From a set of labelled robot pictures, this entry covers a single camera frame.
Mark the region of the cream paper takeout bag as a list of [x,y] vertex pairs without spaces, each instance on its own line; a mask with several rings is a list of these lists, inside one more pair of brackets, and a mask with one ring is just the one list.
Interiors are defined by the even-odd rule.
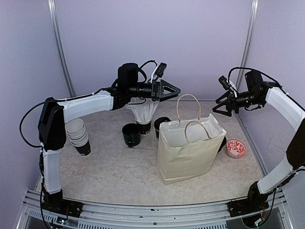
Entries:
[[212,114],[177,118],[159,127],[157,167],[165,185],[206,174],[226,135]]

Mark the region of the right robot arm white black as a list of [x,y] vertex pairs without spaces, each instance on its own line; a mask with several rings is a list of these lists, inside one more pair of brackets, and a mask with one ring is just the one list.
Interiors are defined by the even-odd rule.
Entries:
[[226,92],[216,99],[216,106],[212,111],[230,117],[232,113],[238,114],[240,108],[249,111],[250,106],[261,109],[268,104],[278,111],[295,131],[284,159],[269,174],[250,186],[244,200],[244,208],[253,212],[266,202],[271,192],[305,169],[305,110],[274,78],[256,69],[247,68],[246,71],[246,92],[237,91],[229,76],[221,76],[218,79]]

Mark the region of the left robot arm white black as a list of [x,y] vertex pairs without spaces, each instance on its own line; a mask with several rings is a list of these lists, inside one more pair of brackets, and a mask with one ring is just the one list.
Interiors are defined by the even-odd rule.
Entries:
[[44,177],[41,189],[45,203],[56,212],[62,212],[67,207],[60,183],[60,154],[66,143],[66,124],[86,115],[121,109],[132,98],[162,102],[177,97],[181,90],[162,79],[166,67],[165,63],[157,65],[148,80],[138,64],[125,63],[118,68],[117,79],[110,87],[70,99],[49,97],[45,100],[38,122],[40,163]]

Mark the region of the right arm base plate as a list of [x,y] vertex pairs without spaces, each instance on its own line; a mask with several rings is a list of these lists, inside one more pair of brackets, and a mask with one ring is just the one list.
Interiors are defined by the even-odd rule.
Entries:
[[227,205],[230,217],[242,216],[269,208],[267,201],[250,205],[246,198],[240,200],[233,199]]

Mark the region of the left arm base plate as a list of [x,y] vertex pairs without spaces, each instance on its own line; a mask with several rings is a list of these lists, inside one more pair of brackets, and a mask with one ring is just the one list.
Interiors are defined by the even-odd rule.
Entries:
[[82,207],[83,203],[67,199],[62,199],[60,203],[55,204],[50,204],[46,201],[42,203],[42,208],[44,210],[75,218],[80,217]]

